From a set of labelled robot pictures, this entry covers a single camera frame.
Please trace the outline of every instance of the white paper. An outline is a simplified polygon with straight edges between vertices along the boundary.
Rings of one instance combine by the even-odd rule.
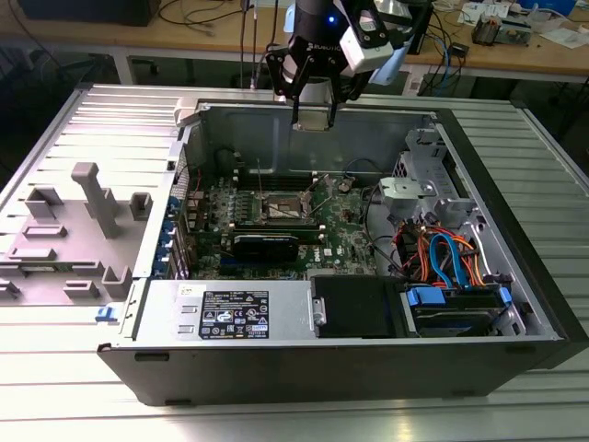
[[[462,5],[462,12],[458,14],[458,23],[466,23],[475,26],[479,21],[480,15],[484,12],[486,16],[497,16],[507,18],[509,5],[488,5],[484,3],[465,3]]]
[[[554,41],[566,48],[575,49],[589,43],[589,35],[581,34],[575,30],[566,28],[559,28],[551,30],[550,32],[544,32],[540,34],[540,37],[544,37],[547,40]]]

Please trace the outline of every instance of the wooden workbench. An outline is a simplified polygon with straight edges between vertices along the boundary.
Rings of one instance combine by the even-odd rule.
[[[210,7],[210,0],[184,0],[186,10]],[[215,11],[201,12],[194,18],[208,19],[238,9],[236,1],[227,2]],[[213,37],[184,26],[169,24],[155,17],[145,28],[125,27],[109,24],[76,22],[54,22],[28,20],[17,9],[21,20],[32,34],[47,46],[62,51],[107,53],[115,59],[122,83],[132,83],[130,56],[161,56],[191,59],[238,60],[240,14],[214,22]],[[263,51],[271,38],[272,8],[261,8],[259,12],[257,52]],[[181,21],[179,5],[166,10],[166,17]],[[451,13],[446,19],[440,17],[444,28],[453,34],[453,40],[470,47],[463,69],[463,75],[496,76],[520,79],[583,81],[589,75],[589,45],[574,50],[567,49],[552,41],[534,35],[527,47],[512,45],[479,46],[472,43],[472,27],[456,24],[458,13]],[[572,19],[589,20],[589,12],[575,9]],[[278,13],[276,41],[285,42],[283,33],[284,10]],[[252,49],[252,14],[248,14],[245,37],[246,53]],[[10,14],[7,0],[0,0],[0,44],[35,48],[34,42],[19,27]],[[440,54],[434,42],[427,39],[422,53],[408,55],[405,70],[414,76],[423,76],[430,68],[440,63]]]

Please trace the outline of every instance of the black box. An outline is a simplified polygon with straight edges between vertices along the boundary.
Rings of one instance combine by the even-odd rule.
[[[161,0],[18,0],[33,20],[88,21],[147,26]]]

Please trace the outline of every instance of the wire bundle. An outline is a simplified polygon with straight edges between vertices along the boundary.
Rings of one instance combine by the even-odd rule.
[[[460,253],[460,261],[461,264],[466,268],[468,272],[468,279],[470,285],[474,286],[482,286],[485,285],[482,276],[479,270],[479,252],[468,242],[465,240],[464,237],[461,237],[445,228],[441,227],[417,227],[412,230],[413,233],[417,237],[417,252],[413,254],[411,257],[407,259],[406,262],[403,263],[401,266],[401,271],[410,279],[419,279],[425,284],[432,284],[434,286],[440,287],[447,287],[447,283],[445,281],[441,281],[438,274],[431,272],[431,267],[433,268],[432,264],[434,261],[430,252],[428,251],[428,247],[432,241],[433,236],[438,234],[444,234],[448,236],[452,241],[454,241],[454,245],[456,245],[459,253]],[[397,235],[393,238],[393,244],[398,244],[398,239],[401,233],[405,233],[410,231],[408,225],[403,225],[398,229]],[[440,244],[446,245],[449,249],[451,249],[450,244],[441,242]],[[448,252],[448,258],[451,260],[451,251]],[[410,266],[415,259],[419,258],[420,265],[417,270],[413,273],[413,275],[408,275],[407,273],[410,270]]]
[[[462,67],[464,65],[464,59],[460,58],[460,57],[456,57],[458,59],[458,69],[456,69],[456,71],[454,71],[452,74],[450,74],[451,59],[452,59],[452,55],[453,55],[452,54],[452,45],[453,45],[452,36],[444,29],[444,25],[442,24],[442,20],[435,13],[435,11],[433,12],[433,16],[436,18],[436,21],[438,22],[439,26],[435,26],[433,24],[430,24],[428,29],[432,29],[432,30],[427,32],[425,34],[425,36],[434,40],[437,44],[439,44],[442,47],[442,51],[438,50],[438,53],[440,53],[440,55],[442,56],[442,60],[437,65],[437,67],[436,67],[435,71],[433,72],[433,75],[430,77],[430,79],[425,82],[425,87],[420,91],[420,93],[418,94],[419,96],[422,96],[423,94],[425,94],[427,92],[428,89],[430,89],[430,91],[433,92],[434,95],[437,97],[440,95],[440,93],[444,89],[457,85],[458,81],[460,81],[460,77],[462,76]],[[437,35],[437,34],[433,33],[433,31],[441,32],[442,35],[441,36]],[[438,75],[438,73],[440,72],[440,69],[442,69],[442,66],[445,66],[444,75],[442,76],[441,80],[435,82],[435,78]],[[449,83],[448,80],[450,80],[453,77],[455,77],[456,79],[452,83]]]

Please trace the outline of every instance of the warning label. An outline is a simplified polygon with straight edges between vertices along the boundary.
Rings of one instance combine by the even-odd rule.
[[[204,292],[203,339],[268,339],[268,292]]]

